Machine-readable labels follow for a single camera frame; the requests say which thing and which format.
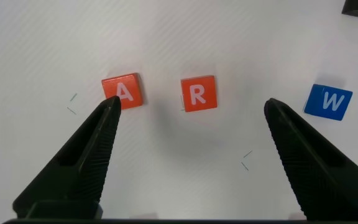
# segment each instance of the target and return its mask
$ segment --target white table surface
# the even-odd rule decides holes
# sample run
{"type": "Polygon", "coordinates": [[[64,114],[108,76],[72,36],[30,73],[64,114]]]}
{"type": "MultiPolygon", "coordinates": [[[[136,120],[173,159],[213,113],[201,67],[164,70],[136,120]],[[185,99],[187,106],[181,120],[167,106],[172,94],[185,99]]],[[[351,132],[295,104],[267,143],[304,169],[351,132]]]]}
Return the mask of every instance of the white table surface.
{"type": "Polygon", "coordinates": [[[146,104],[122,112],[104,218],[300,213],[263,105],[284,101],[358,164],[358,18],[343,4],[0,1],[0,223],[104,99],[101,80],[131,72],[146,104]],[[180,79],[201,75],[219,106],[185,113],[180,79]],[[302,113],[316,80],[354,92],[343,121],[302,113]]]}

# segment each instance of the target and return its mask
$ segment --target letter w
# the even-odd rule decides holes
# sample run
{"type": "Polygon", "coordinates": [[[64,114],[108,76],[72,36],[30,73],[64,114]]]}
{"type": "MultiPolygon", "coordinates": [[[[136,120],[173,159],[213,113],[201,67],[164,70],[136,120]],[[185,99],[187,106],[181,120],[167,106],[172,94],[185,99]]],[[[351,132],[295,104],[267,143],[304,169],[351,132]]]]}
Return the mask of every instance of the letter w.
{"type": "Polygon", "coordinates": [[[328,92],[324,94],[324,105],[323,108],[327,109],[331,103],[333,103],[333,111],[336,111],[339,108],[339,105],[341,105],[343,99],[345,98],[344,95],[342,95],[339,99],[339,101],[336,101],[336,93],[333,94],[331,99],[328,100],[328,92]]]}

